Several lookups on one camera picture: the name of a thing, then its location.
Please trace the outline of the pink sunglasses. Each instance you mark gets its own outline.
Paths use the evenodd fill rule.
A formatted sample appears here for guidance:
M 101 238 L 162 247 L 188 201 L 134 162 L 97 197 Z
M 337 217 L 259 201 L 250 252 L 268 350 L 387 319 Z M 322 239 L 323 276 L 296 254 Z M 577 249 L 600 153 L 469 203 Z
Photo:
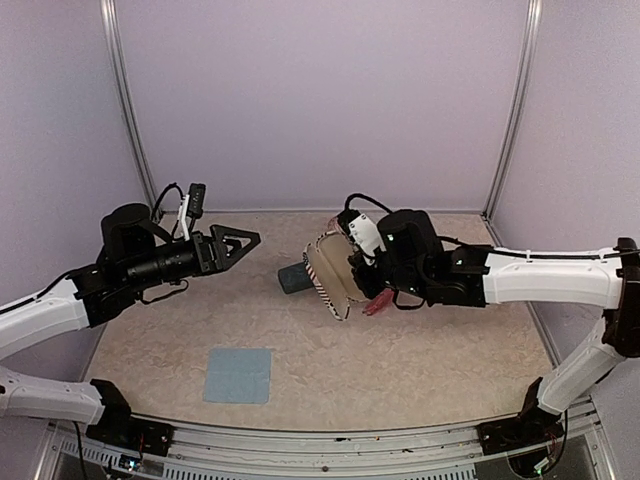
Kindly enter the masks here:
M 382 312 L 389 305 L 392 304 L 394 297 L 394 292 L 392 290 L 386 289 L 380 294 L 378 294 L 374 299 L 371 299 L 367 302 L 367 304 L 362 308 L 362 313 L 366 316 L 373 316 L 377 313 Z

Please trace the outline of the american flag glasses case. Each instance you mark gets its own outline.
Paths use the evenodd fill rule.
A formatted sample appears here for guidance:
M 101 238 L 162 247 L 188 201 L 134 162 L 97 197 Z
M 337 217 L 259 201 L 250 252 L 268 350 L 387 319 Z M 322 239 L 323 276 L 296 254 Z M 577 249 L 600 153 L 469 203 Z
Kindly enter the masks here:
M 355 244 L 339 225 L 338 215 L 327 229 L 303 250 L 306 273 L 321 300 L 337 321 L 349 317 L 353 303 L 366 300 L 356 286 L 349 258 L 357 253 Z

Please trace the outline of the blue-green leather glasses case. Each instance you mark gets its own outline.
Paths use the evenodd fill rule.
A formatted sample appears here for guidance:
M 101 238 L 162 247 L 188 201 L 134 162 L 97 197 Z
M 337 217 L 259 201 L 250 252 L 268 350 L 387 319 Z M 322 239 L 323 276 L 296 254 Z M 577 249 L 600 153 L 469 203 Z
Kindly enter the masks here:
M 314 284 L 304 262 L 288 265 L 278 270 L 277 278 L 286 295 L 312 289 Z

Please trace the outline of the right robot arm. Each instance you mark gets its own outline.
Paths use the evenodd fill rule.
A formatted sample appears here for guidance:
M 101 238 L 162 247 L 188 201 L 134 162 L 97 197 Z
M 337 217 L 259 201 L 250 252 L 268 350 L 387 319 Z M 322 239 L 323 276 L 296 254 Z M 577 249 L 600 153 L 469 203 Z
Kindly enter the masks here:
M 589 336 L 536 380 L 511 426 L 535 442 L 570 404 L 617 365 L 639 355 L 639 251 L 631 238 L 585 252 L 533 252 L 467 244 L 436 233 L 420 210 L 389 211 L 379 221 L 351 208 L 338 224 L 354 245 L 353 281 L 365 297 L 384 290 L 421 305 L 484 308 L 513 302 L 575 303 L 602 309 Z

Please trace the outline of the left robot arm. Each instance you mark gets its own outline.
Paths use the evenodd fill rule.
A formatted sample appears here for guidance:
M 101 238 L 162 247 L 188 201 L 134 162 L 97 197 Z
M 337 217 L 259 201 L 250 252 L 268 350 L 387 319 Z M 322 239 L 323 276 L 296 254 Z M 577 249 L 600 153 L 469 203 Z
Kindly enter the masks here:
M 61 334 L 92 329 L 122 314 L 163 284 L 228 271 L 256 248 L 256 232 L 213 225 L 175 240 L 141 203 L 101 221 L 97 260 L 61 274 L 49 286 L 1 309 L 1 356 L 7 358 Z M 115 442 L 133 443 L 140 424 L 110 381 L 64 382 L 1 370 L 1 414 L 101 426 Z

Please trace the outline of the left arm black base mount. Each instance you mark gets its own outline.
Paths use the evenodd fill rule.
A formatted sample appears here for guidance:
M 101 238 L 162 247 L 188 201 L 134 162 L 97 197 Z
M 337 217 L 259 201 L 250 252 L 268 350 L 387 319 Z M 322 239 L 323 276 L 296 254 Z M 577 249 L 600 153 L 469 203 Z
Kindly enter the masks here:
M 95 424 L 86 428 L 86 436 L 105 444 L 166 457 L 174 436 L 168 423 L 145 420 L 132 415 L 120 390 L 110 381 L 92 379 L 104 410 Z

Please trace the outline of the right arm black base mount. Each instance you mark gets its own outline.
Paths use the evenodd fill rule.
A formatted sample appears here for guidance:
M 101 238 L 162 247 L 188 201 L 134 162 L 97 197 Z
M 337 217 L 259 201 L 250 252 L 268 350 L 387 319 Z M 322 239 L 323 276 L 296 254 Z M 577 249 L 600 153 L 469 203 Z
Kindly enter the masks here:
M 543 378 L 536 379 L 528 388 L 521 411 L 515 416 L 480 423 L 477 427 L 484 455 L 513 451 L 561 437 L 561 413 L 541 409 L 538 392 Z

